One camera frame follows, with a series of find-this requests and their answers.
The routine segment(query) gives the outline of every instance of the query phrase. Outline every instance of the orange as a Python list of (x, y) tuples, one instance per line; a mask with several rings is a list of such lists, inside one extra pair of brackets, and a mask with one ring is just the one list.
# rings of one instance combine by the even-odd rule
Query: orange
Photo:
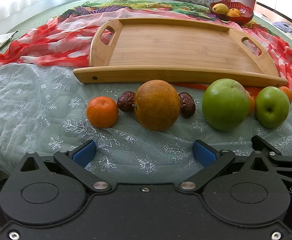
[(288, 87), (280, 87), (280, 90), (284, 91), (284, 93), (287, 95), (289, 102), (292, 102), (292, 92)]
[(255, 110), (255, 106), (256, 106), (255, 100), (247, 90), (245, 90), (245, 91), (246, 91), (246, 94), (247, 94), (247, 96), (249, 98), (249, 104), (250, 104), (249, 113), (248, 114), (251, 114)]
[(107, 128), (116, 123), (118, 108), (109, 97), (97, 97), (89, 101), (86, 115), (90, 123), (99, 128)]
[(241, 15), (240, 10), (238, 10), (238, 9), (236, 9), (236, 8), (231, 8), (229, 11), (230, 11), (230, 12), (235, 12), (235, 13), (237, 13), (239, 16)]
[(136, 118), (143, 127), (163, 131), (176, 122), (181, 103), (171, 84), (163, 80), (151, 80), (139, 87), (133, 107)]
[(239, 14), (238, 13), (235, 13), (233, 11), (229, 11), (226, 15), (230, 16), (230, 17), (238, 17)]

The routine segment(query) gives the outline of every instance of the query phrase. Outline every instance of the wooden tray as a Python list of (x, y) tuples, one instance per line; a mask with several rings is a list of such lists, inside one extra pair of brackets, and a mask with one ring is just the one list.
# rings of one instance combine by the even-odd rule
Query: wooden tray
[[(100, 37), (112, 33), (108, 45)], [(254, 55), (243, 41), (260, 49)], [(167, 82), (212, 83), (232, 78), (244, 86), (282, 86), (267, 51), (242, 31), (212, 23), (166, 19), (111, 20), (96, 32), (88, 68), (74, 70), (82, 83)]]

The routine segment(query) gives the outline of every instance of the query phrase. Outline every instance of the green apple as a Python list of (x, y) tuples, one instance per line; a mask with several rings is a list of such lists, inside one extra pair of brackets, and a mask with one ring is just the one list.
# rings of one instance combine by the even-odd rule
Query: green apple
[(249, 98), (244, 87), (237, 81), (219, 79), (206, 89), (202, 111), (213, 128), (230, 131), (248, 116)]
[(266, 87), (256, 97), (255, 115), (258, 121), (267, 128), (280, 126), (289, 113), (287, 95), (276, 87)]

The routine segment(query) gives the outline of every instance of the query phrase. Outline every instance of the blue pad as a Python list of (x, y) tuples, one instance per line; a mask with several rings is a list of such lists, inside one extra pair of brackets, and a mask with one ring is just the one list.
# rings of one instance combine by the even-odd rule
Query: blue pad
[(204, 167), (207, 167), (216, 161), (217, 156), (220, 156), (220, 154), (214, 148), (205, 144), (201, 140), (196, 140), (193, 144), (193, 156)]
[(75, 151), (76, 153), (73, 155), (73, 161), (85, 168), (87, 164), (89, 164), (90, 161), (95, 157), (96, 144), (94, 141), (90, 141), (84, 146), (79, 146), (77, 149), (75, 149)]

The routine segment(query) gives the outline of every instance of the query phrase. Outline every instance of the red bowl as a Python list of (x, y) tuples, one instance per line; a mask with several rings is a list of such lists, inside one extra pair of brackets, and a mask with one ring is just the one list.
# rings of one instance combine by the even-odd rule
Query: red bowl
[[(232, 9), (232, 8), (238, 9), (242, 13), (238, 17), (230, 17), (230, 16), (223, 14), (223, 13), (215, 13), (215, 12), (213, 12), (213, 7), (214, 7), (214, 5), (216, 5), (218, 3), (223, 3), (223, 4), (227, 5), (227, 7), (229, 9)], [(216, 15), (219, 19), (221, 19), (223, 21), (232, 21), (232, 22), (237, 23), (240, 26), (250, 22), (251, 19), (254, 17), (254, 11), (250, 7), (245, 6), (240, 2), (229, 2), (229, 1), (225, 1), (225, 0), (222, 0), (220, 2), (212, 2), (209, 6), (209, 9), (210, 9), (210, 12), (212, 14)]]

